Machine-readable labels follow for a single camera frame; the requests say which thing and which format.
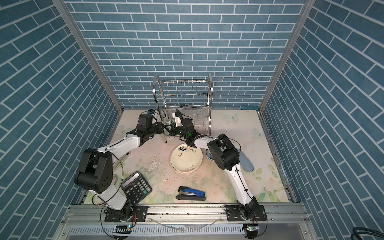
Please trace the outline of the white plate with painted design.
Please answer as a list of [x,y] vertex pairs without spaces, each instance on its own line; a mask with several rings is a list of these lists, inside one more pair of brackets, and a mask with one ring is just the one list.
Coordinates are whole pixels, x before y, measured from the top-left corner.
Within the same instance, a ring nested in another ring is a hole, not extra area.
[[171,154],[170,163],[173,169],[181,174],[189,174],[197,170],[203,161],[200,149],[181,144]]

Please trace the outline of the blue floral white bowl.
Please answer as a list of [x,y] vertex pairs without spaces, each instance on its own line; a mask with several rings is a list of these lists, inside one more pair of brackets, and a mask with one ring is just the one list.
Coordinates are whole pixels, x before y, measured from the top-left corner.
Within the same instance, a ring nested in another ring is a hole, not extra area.
[[206,156],[207,156],[207,158],[210,160],[210,161],[212,161],[212,162],[214,162],[215,160],[214,160],[214,158],[213,158],[213,156],[212,156],[212,153],[210,152],[210,150],[206,150]]

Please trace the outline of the steel two-tier dish rack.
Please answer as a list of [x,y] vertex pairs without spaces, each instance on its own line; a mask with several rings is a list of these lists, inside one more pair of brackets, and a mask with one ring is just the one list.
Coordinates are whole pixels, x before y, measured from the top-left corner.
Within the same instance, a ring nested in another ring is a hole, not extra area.
[[212,75],[193,79],[171,79],[154,76],[152,92],[162,122],[174,120],[172,113],[179,110],[184,118],[191,118],[197,132],[212,133],[212,105],[214,84]]

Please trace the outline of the green leaf pattern bowl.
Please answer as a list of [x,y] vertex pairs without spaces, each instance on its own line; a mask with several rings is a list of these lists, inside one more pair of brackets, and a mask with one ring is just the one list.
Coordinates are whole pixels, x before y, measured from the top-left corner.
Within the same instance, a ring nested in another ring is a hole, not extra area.
[[175,122],[174,122],[174,120],[169,120],[169,121],[167,121],[167,125],[174,125],[175,124]]

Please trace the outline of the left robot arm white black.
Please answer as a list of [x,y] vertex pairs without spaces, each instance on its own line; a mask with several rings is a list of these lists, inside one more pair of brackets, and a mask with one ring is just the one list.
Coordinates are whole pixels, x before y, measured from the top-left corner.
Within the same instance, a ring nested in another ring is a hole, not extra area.
[[98,196],[111,210],[120,211],[125,207],[127,197],[113,184],[114,164],[128,152],[141,147],[154,135],[162,134],[164,125],[158,122],[155,110],[142,112],[135,129],[107,146],[86,149],[81,157],[74,182],[83,189]]

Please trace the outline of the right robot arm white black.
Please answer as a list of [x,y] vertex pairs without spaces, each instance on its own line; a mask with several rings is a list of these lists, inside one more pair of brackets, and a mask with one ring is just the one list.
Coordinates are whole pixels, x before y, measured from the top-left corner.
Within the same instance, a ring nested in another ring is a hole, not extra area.
[[180,137],[180,140],[189,147],[208,149],[211,152],[216,165],[225,171],[230,179],[242,218],[245,220],[266,220],[263,206],[258,203],[246,184],[240,166],[240,152],[233,145],[233,139],[228,138],[225,134],[210,137],[198,133],[191,119],[180,120],[179,117],[175,123],[166,125],[165,130],[170,136]]

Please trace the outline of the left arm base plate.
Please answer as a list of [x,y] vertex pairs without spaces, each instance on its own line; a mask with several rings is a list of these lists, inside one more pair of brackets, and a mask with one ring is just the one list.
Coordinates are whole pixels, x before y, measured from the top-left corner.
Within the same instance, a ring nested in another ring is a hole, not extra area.
[[147,217],[147,206],[126,205],[121,210],[106,208],[103,213],[106,215],[106,223],[144,222]]

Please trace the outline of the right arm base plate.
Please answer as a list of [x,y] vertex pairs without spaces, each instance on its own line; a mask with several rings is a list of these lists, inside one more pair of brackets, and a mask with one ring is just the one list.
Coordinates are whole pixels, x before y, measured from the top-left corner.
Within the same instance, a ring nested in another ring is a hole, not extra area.
[[249,203],[245,206],[241,204],[237,205],[225,205],[224,211],[227,214],[227,221],[239,222],[239,221],[266,221],[267,214],[263,205]]

